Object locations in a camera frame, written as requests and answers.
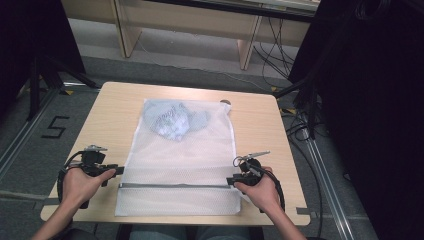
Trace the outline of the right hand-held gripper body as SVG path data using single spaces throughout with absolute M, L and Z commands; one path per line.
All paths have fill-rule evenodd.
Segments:
M 257 157 L 269 154 L 269 151 L 249 153 L 245 156 L 237 156 L 233 160 L 233 166 L 240 169 L 233 175 L 233 182 L 241 182 L 248 186 L 254 186 L 260 182 L 265 170 Z

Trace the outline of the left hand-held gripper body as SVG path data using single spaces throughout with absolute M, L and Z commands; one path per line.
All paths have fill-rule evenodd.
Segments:
M 89 145 L 82 151 L 78 151 L 68 160 L 69 168 L 80 168 L 89 176 L 96 177 L 110 169 L 118 169 L 117 164 L 104 165 L 106 148 Z

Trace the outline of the white mesh laundry bag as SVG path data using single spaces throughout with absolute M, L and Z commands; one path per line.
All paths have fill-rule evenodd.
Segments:
M 237 172 L 231 105 L 176 100 L 207 111 L 208 125 L 168 140 L 139 119 L 117 192 L 115 214 L 129 216 L 235 215 L 241 194 L 227 184 Z

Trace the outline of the person's right hand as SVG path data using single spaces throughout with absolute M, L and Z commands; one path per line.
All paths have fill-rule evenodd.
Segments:
M 248 186 L 241 182 L 236 182 L 234 186 L 242 193 L 245 193 L 253 204 L 265 214 L 268 216 L 277 215 L 282 212 L 282 208 L 275 183 L 269 176 L 273 170 L 270 167 L 265 167 L 265 171 L 266 173 L 260 182 L 254 186 Z

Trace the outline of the person's left hand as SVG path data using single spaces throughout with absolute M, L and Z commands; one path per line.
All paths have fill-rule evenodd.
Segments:
M 80 168 L 71 168 L 64 177 L 61 204 L 71 209 L 78 209 L 83 203 L 90 200 L 102 183 L 111 179 L 115 172 L 115 169 L 111 169 L 99 176 L 92 177 Z

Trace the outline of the person's right leg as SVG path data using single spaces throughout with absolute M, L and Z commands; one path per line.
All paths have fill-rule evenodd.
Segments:
M 196 233 L 196 240 L 251 240 L 246 227 L 201 226 Z

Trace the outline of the person's leg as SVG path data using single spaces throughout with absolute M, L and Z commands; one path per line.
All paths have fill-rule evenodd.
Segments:
M 196 233 L 196 240 L 251 240 L 246 227 L 201 226 Z
M 129 240 L 187 240 L 184 227 L 167 225 L 137 225 Z

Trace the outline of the grey tape strip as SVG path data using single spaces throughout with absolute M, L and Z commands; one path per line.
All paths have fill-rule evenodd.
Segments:
M 314 211 L 310 211 L 308 208 L 296 207 L 296 212 L 298 215 L 308 215 L 310 218 L 318 218 L 318 214 Z
M 45 198 L 42 200 L 36 200 L 33 206 L 34 210 L 41 210 L 44 206 L 50 206 L 50 205 L 58 205 L 59 199 L 58 198 Z

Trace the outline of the light blue printed garment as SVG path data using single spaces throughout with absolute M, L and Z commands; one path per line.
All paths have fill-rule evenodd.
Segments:
M 187 133 L 205 128 L 209 119 L 207 111 L 190 110 L 176 100 L 147 100 L 142 113 L 142 120 L 151 131 L 173 141 L 181 141 Z

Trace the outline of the person's left leg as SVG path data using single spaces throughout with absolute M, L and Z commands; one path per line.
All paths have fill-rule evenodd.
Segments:
M 137 225 L 129 240 L 187 240 L 184 227 L 167 225 Z

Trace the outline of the black metal stand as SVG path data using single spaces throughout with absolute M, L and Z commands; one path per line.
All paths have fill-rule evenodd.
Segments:
M 298 93 L 293 100 L 294 106 L 298 110 L 303 110 L 306 112 L 306 126 L 309 132 L 309 138 L 315 139 L 315 119 L 317 112 L 317 89 L 314 84 L 314 79 L 312 77 L 305 77 L 302 80 L 292 84 L 291 86 L 284 88 L 278 92 L 273 93 L 273 96 L 276 99 L 279 99 L 293 91 L 297 90 Z

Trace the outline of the black tripod stand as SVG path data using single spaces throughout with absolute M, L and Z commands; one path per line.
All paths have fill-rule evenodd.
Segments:
M 40 80 L 39 77 L 46 82 L 49 90 L 64 91 L 65 85 L 59 72 L 64 71 L 78 80 L 83 85 L 92 89 L 100 89 L 100 85 L 84 76 L 82 73 L 77 72 L 70 66 L 62 63 L 61 61 L 48 56 L 39 55 L 33 58 L 30 64 L 30 112 L 28 119 L 32 120 L 38 112 L 40 112 Z

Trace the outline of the black curtain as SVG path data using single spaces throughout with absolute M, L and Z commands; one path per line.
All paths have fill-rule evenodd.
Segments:
M 321 0 L 291 72 L 316 87 L 379 240 L 424 240 L 424 0 Z
M 30 78 L 36 55 L 85 72 L 61 0 L 0 0 L 0 117 Z

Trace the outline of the metal floor rail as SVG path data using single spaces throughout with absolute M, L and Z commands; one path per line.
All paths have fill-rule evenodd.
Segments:
M 330 211 L 332 213 L 335 225 L 340 234 L 341 240 L 355 240 L 349 220 L 341 205 L 341 201 L 334 189 L 330 176 L 324 164 L 321 152 L 319 151 L 316 141 L 311 137 L 307 129 L 302 130 L 303 136 L 306 138 L 308 151 L 311 155 L 313 165 L 317 172 L 317 177 L 322 184 L 324 194 L 326 196 Z
M 50 90 L 42 99 L 38 112 L 24 123 L 8 147 L 4 151 L 0 151 L 0 180 L 4 178 L 58 94 L 58 90 Z

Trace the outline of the wooden desk frame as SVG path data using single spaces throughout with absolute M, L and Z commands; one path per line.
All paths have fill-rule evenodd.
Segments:
M 72 19 L 116 26 L 121 55 L 132 55 L 142 30 L 169 30 L 237 41 L 240 68 L 253 44 L 298 47 L 320 0 L 61 0 Z

